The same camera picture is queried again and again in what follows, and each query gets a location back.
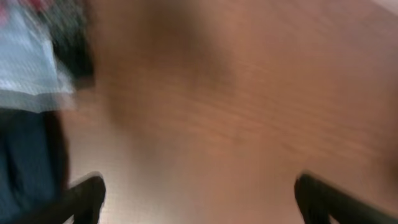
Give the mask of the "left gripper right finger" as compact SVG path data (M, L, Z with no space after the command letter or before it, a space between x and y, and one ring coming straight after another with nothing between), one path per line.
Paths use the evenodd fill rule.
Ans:
M396 217L357 200L311 174L303 173L296 179L294 195L305 224L330 224L331 218L347 224L397 224Z

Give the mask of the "light blue t-shirt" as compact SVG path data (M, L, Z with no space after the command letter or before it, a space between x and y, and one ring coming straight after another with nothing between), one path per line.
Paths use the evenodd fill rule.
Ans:
M12 7L1 23L1 107L35 113L70 109L74 93L48 27L33 11Z

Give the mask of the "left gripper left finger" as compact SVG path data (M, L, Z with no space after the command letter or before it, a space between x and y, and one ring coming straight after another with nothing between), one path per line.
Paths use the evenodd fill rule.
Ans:
M14 224L61 224L69 218L77 224L97 224L105 195L103 178L94 175L64 191L58 199L20 217Z

